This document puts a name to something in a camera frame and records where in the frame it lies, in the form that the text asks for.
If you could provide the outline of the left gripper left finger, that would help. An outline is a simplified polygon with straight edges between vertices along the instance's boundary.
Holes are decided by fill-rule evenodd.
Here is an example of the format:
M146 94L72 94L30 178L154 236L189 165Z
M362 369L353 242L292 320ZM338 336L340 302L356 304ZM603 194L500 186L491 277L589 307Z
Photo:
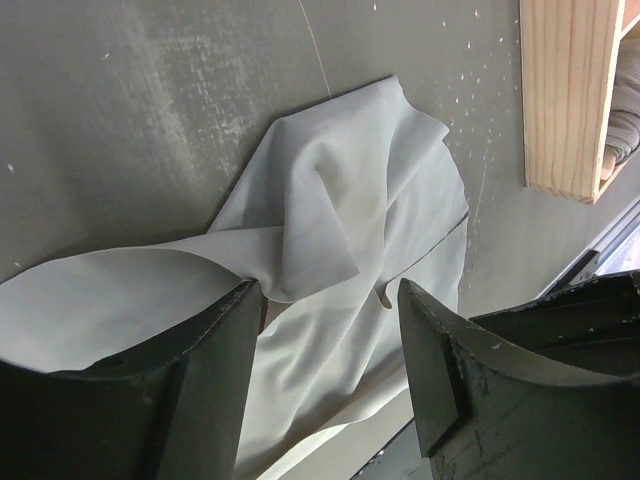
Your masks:
M1 366L5 479L229 479L263 297L243 282L81 371Z

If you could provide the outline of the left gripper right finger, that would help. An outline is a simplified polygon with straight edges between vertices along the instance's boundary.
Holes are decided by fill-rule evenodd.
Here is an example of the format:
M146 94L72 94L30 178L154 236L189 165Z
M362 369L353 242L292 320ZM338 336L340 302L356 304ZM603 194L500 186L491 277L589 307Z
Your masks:
M421 454L436 479L639 475L639 275L471 319L398 291Z

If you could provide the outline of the grey underwear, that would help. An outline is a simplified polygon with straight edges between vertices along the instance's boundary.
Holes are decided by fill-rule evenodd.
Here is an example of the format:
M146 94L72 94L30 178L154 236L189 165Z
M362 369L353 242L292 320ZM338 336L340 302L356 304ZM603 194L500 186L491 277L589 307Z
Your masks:
M390 77L276 120L209 230L1 287L1 366L81 371L243 282L263 324L233 475L346 479L412 415L397 292L458 300L468 205L447 127Z

